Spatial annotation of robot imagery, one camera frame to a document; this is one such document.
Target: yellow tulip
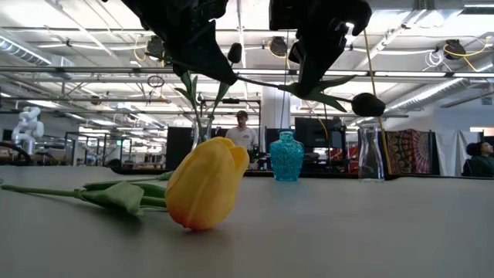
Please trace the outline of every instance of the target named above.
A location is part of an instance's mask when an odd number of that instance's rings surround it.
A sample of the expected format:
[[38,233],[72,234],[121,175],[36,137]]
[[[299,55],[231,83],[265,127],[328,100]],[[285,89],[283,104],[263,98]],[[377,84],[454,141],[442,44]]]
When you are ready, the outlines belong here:
[[199,144],[168,181],[165,201],[171,218],[185,228],[210,229],[235,204],[249,154],[232,141],[214,137]]

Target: workbench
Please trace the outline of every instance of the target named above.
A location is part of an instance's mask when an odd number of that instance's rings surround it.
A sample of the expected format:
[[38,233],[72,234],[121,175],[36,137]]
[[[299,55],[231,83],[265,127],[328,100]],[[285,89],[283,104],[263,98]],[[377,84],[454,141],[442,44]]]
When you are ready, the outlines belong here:
[[[141,178],[8,166],[0,177],[59,189]],[[0,277],[494,277],[494,182],[243,178],[231,215],[207,232],[166,212],[0,191]]]

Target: person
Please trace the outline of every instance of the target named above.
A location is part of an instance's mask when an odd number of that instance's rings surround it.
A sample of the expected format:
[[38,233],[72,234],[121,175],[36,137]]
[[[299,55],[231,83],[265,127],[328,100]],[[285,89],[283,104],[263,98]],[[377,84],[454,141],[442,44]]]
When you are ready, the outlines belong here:
[[248,120],[247,112],[240,110],[237,113],[237,123],[239,125],[228,130],[225,137],[232,140],[235,146],[242,146],[247,151],[251,151],[258,144],[258,140],[255,131],[247,127]]
[[479,142],[467,147],[467,153],[472,156],[470,168],[473,177],[494,177],[494,158],[492,146],[487,142]]

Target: man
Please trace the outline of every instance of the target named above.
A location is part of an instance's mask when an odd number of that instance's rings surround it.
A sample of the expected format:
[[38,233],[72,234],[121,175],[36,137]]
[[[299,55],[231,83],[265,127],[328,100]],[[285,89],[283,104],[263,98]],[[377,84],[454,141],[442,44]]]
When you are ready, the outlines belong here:
[[237,123],[239,125],[228,130],[225,137],[232,140],[235,146],[242,146],[250,151],[254,146],[257,146],[258,141],[255,131],[246,126],[247,120],[249,120],[247,112],[240,110],[237,113]]

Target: cap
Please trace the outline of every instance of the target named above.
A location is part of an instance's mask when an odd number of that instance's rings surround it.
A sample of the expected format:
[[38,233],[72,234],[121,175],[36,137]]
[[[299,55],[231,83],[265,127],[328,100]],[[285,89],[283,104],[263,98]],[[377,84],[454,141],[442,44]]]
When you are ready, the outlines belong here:
[[239,112],[237,112],[237,117],[249,117],[249,115],[247,115],[247,112],[245,112],[244,110],[240,110]]

